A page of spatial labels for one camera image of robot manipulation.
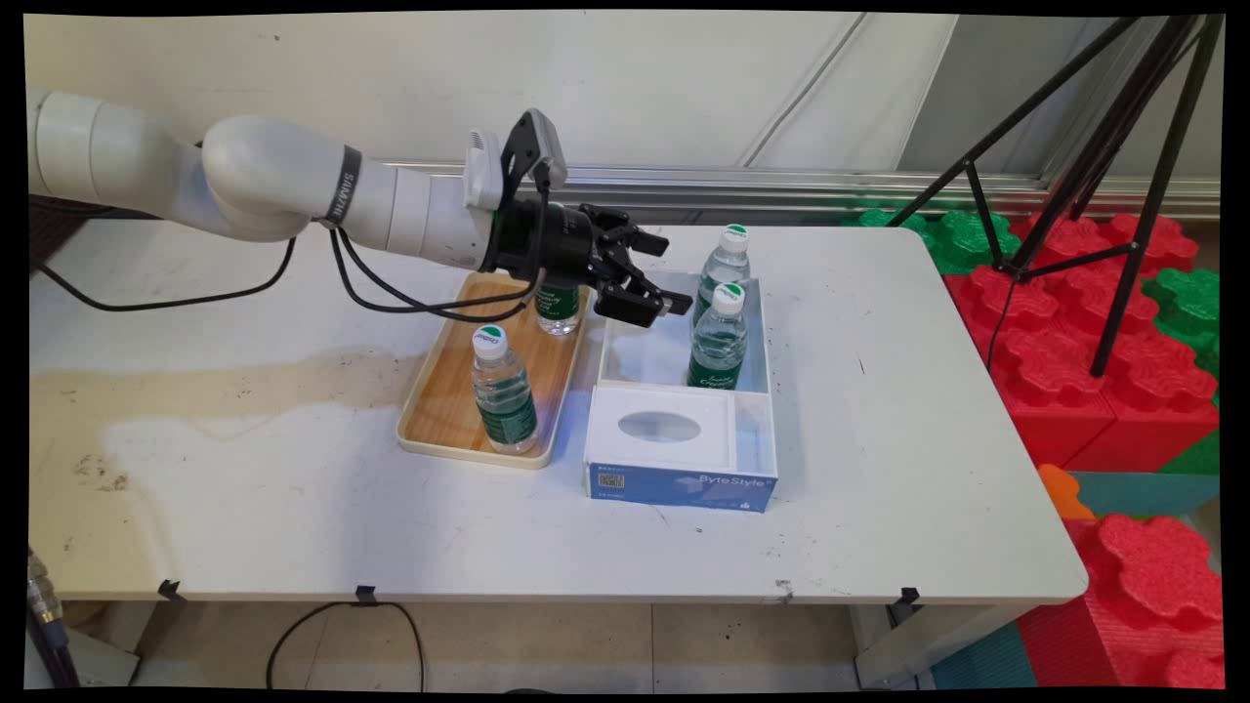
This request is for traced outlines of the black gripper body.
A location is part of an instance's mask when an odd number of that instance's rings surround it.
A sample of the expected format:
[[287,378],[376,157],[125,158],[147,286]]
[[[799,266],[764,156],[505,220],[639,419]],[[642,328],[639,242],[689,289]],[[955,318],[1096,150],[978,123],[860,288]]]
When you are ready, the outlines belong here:
[[538,199],[512,199],[494,213],[485,254],[486,271],[508,271],[532,281],[545,271],[544,286],[598,285],[591,249],[598,239],[584,205],[565,208]]

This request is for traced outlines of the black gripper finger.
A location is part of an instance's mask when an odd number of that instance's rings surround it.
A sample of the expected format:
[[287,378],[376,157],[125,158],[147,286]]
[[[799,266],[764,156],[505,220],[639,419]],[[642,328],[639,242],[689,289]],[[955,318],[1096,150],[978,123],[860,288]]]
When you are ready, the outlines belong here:
[[628,256],[591,258],[591,279],[594,311],[632,326],[650,328],[658,316],[688,315],[692,308],[692,296],[656,286]]
[[590,220],[590,260],[629,260],[632,251],[662,256],[669,248],[666,236],[644,230],[622,210],[582,203],[579,211]]

